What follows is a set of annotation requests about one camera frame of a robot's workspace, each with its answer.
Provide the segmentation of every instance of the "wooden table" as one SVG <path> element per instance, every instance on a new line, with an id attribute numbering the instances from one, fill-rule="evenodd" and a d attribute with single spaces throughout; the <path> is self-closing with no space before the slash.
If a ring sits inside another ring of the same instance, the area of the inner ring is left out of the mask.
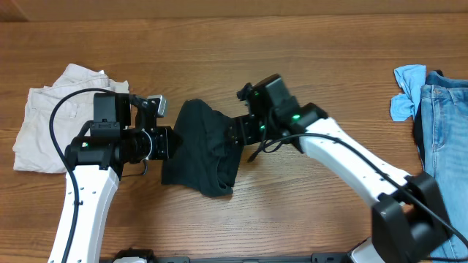
<path id="1" fill-rule="evenodd" d="M 68 63 L 104 69 L 131 92 L 164 94 L 173 125 L 187 99 L 246 114 L 235 92 L 280 73 L 301 104 L 328 111 L 357 141 L 421 171 L 412 121 L 394 123 L 393 69 L 425 64 L 468 78 L 468 15 L 360 15 L 0 24 L 0 262 L 45 262 L 59 223 L 64 176 L 14 172 L 12 146 L 29 88 Z M 121 181 L 102 256 L 275 256 L 348 251 L 370 235 L 370 212 L 340 178 L 291 146 L 252 164 L 244 151 L 234 195 L 212 199 L 160 185 L 160 161 Z M 127 165 L 125 172 L 140 166 Z"/>

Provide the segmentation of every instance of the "folded white shirt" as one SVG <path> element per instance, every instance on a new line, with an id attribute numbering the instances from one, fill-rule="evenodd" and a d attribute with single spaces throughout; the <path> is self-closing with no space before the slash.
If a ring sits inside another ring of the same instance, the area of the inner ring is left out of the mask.
<path id="1" fill-rule="evenodd" d="M 66 95 L 84 88 L 103 88 L 128 93 L 127 81 L 118 83 L 104 72 L 94 72 L 82 66 L 69 64 L 65 72 L 51 86 L 30 88 L 24 122 L 13 145 L 17 171 L 66 172 L 49 133 L 49 119 L 53 108 Z M 60 106 L 54 119 L 54 132 L 62 152 L 80 131 L 83 124 L 93 119 L 95 92 L 78 94 Z"/>

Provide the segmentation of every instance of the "black mount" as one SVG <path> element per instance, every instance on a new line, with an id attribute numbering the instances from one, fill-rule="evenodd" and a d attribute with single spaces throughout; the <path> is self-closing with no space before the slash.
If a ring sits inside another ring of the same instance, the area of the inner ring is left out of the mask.
<path id="1" fill-rule="evenodd" d="M 131 125 L 130 105 L 137 108 L 136 124 Z M 74 169 L 77 165 L 98 164 L 111 167 L 121 179 L 124 164 L 143 159 L 171 158 L 181 138 L 170 126 L 157 126 L 164 117 L 167 101 L 163 96 L 144 99 L 131 94 L 94 94 L 94 119 L 84 124 L 65 150 L 65 157 Z M 85 136 L 90 130 L 91 136 Z"/>
<path id="2" fill-rule="evenodd" d="M 450 223 L 439 186 L 435 179 L 423 172 L 407 176 L 405 188 L 427 208 Z M 404 211 L 400 202 L 412 203 L 396 191 L 381 194 L 372 207 L 372 243 L 387 263 L 418 262 L 448 240 L 452 233 L 438 220 L 414 207 Z"/>

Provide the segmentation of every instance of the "black cable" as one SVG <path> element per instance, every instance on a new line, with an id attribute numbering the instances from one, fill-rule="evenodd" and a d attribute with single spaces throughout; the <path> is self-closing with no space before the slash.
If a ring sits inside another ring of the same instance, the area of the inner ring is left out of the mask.
<path id="1" fill-rule="evenodd" d="M 73 209 L 73 218 L 72 218 L 72 225 L 70 227 L 70 233 L 68 235 L 68 240 L 67 240 L 67 245 L 65 246 L 65 251 L 64 251 L 64 256 L 61 259 L 62 263 L 66 263 L 68 259 L 68 254 L 70 252 L 70 248 L 72 247 L 72 241 L 73 241 L 73 236 L 75 235 L 75 228 L 76 228 L 76 223 L 78 221 L 78 208 L 80 207 L 80 196 L 78 194 L 78 184 L 76 181 L 75 174 L 73 173 L 73 169 L 71 166 L 67 163 L 67 160 L 65 159 L 64 154 L 60 150 L 60 146 L 57 143 L 56 135 L 55 132 L 53 131 L 53 119 L 56 117 L 56 113 L 59 110 L 60 106 L 69 98 L 89 92 L 89 91 L 101 91 L 109 94 L 114 94 L 115 92 L 113 91 L 108 91 L 102 88 L 85 88 L 79 91 L 72 92 L 68 95 L 66 95 L 63 99 L 60 100 L 60 102 L 57 103 L 57 105 L 53 108 L 52 113 L 50 114 L 50 120 L 49 120 L 49 132 L 50 132 L 50 138 L 52 139 L 53 146 L 57 150 L 58 156 L 60 156 L 61 161 L 64 163 L 65 168 L 67 169 L 67 172 L 70 176 L 70 179 L 72 180 L 72 185 L 73 185 L 73 192 L 75 194 L 75 201 L 74 201 L 74 209 Z"/>
<path id="2" fill-rule="evenodd" d="M 392 186 L 395 186 L 395 188 L 397 188 L 406 198 L 408 198 L 408 200 L 411 201 L 414 206 L 416 206 L 417 208 L 419 208 L 421 210 L 424 210 L 424 212 L 426 212 L 428 215 L 430 215 L 431 217 L 438 220 L 438 222 L 440 222 L 442 225 L 444 225 L 444 227 L 446 229 L 448 229 L 455 236 L 457 236 L 462 241 L 462 243 L 468 248 L 468 240 L 457 229 L 455 229 L 453 226 L 451 226 L 449 223 L 447 223 L 444 219 L 440 218 L 436 213 L 434 213 L 432 210 L 430 210 L 428 207 L 426 207 L 421 201 L 416 199 L 416 197 L 411 195 L 411 193 L 409 193 L 408 190 L 406 190 L 403 186 L 400 186 L 397 182 L 395 182 L 392 178 L 390 178 L 390 176 L 388 174 L 384 173 L 381 169 L 379 169 L 379 167 L 377 167 L 375 164 L 373 164 L 361 152 L 359 152 L 354 147 L 347 144 L 346 142 L 343 142 L 341 139 L 339 139 L 337 137 L 332 137 L 332 136 L 325 135 L 325 134 L 316 134 L 316 133 L 293 134 L 293 135 L 285 136 L 283 138 L 273 140 L 273 141 L 271 141 L 269 143 L 266 143 L 264 146 L 262 146 L 261 149 L 260 148 L 257 149 L 252 155 L 258 155 L 258 153 L 260 153 L 263 149 L 265 149 L 265 148 L 267 148 L 269 146 L 272 146 L 275 143 L 282 142 L 282 141 L 285 141 L 285 140 L 289 140 L 289 139 L 292 139 L 292 138 L 297 138 L 297 137 L 320 137 L 320 138 L 324 138 L 324 139 L 327 139 L 327 140 L 334 141 L 334 142 L 339 143 L 339 144 L 343 145 L 344 147 L 348 148 L 348 150 L 351 150 L 356 156 L 361 158 L 377 174 L 379 174 L 384 179 L 386 179 Z M 439 258 L 439 257 L 429 257 L 429 258 L 426 258 L 424 260 L 432 260 L 432 261 L 438 261 L 438 262 L 466 262 L 466 261 L 468 261 L 468 256 L 465 256 L 462 259 L 446 259 L 446 258 Z"/>
<path id="3" fill-rule="evenodd" d="M 145 166 L 144 170 L 139 173 L 139 174 L 133 174 L 133 175 L 122 175 L 122 178 L 124 177 L 132 177 L 132 176 L 144 176 L 146 175 L 147 171 L 148 171 L 148 162 L 146 161 L 146 159 L 143 159 L 143 164 Z"/>

